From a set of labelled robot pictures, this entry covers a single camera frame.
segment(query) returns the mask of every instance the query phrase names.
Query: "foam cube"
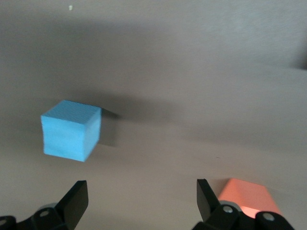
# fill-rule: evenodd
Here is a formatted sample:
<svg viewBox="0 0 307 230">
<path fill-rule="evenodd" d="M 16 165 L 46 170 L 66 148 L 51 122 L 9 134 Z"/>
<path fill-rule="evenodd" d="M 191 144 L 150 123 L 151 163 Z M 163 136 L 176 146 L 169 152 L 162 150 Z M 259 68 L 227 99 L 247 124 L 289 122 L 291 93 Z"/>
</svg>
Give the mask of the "foam cube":
<svg viewBox="0 0 307 230">
<path fill-rule="evenodd" d="M 100 136 L 101 108 L 62 101 L 41 115 L 44 153 L 86 161 Z"/>
<path fill-rule="evenodd" d="M 281 215 L 265 186 L 236 178 L 229 179 L 219 195 L 219 200 L 236 203 L 246 215 L 252 218 L 255 218 L 260 211 L 271 211 Z"/>
</svg>

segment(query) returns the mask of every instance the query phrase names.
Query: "gray wall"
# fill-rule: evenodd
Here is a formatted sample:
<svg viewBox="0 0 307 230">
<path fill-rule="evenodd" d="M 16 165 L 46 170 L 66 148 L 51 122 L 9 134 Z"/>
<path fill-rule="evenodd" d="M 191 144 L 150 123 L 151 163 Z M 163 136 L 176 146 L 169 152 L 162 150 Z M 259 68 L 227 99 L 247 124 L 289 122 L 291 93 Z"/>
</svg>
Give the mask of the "gray wall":
<svg viewBox="0 0 307 230">
<path fill-rule="evenodd" d="M 306 22 L 305 0 L 0 1 L 0 215 L 86 179 L 77 229 L 191 229 L 196 179 L 235 177 L 303 229 Z M 42 152 L 64 99 L 119 116 L 86 163 Z"/>
</svg>

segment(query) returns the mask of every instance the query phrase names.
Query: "blue cube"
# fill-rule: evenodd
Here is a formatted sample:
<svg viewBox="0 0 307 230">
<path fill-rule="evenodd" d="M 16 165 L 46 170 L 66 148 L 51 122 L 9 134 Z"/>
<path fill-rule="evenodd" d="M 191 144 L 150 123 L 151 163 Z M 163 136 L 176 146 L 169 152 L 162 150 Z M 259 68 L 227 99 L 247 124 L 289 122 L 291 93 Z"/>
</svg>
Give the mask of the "blue cube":
<svg viewBox="0 0 307 230">
<path fill-rule="evenodd" d="M 41 122 L 45 154 L 84 162 L 99 140 L 101 108 L 65 100 Z"/>
</svg>

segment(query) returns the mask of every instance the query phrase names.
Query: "screw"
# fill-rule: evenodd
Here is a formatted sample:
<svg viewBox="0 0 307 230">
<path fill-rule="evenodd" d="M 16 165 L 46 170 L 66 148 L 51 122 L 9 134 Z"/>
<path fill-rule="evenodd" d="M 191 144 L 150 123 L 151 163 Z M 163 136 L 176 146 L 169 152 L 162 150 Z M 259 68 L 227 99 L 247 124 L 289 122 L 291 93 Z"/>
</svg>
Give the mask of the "screw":
<svg viewBox="0 0 307 230">
<path fill-rule="evenodd" d="M 265 212 L 265 213 L 263 213 L 263 217 L 264 217 L 266 220 L 269 220 L 269 221 L 274 221 L 274 220 L 275 220 L 274 216 L 273 216 L 271 213 Z"/>
<path fill-rule="evenodd" d="M 39 214 L 39 216 L 40 217 L 44 217 L 44 216 L 46 216 L 46 215 L 48 215 L 49 214 L 49 211 L 42 211 L 40 214 Z"/>
<path fill-rule="evenodd" d="M 5 225 L 6 224 L 6 219 L 2 219 L 2 220 L 0 220 L 0 226 L 2 226 L 2 225 Z"/>
<path fill-rule="evenodd" d="M 223 207 L 223 210 L 224 210 L 224 212 L 226 212 L 226 213 L 232 213 L 232 212 L 233 212 L 233 210 L 232 210 L 232 208 L 231 208 L 230 206 L 224 206 L 224 207 Z"/>
</svg>

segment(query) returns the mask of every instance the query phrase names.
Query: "orange block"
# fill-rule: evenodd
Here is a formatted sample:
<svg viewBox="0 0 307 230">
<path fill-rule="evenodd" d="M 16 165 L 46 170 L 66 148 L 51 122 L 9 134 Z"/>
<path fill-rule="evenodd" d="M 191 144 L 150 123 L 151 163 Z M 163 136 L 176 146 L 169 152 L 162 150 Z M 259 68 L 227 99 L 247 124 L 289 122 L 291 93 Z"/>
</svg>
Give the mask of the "orange block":
<svg viewBox="0 0 307 230">
<path fill-rule="evenodd" d="M 235 178 L 229 179 L 218 199 L 236 203 L 246 215 L 252 218 L 255 218 L 260 211 L 281 214 L 265 186 Z"/>
</svg>

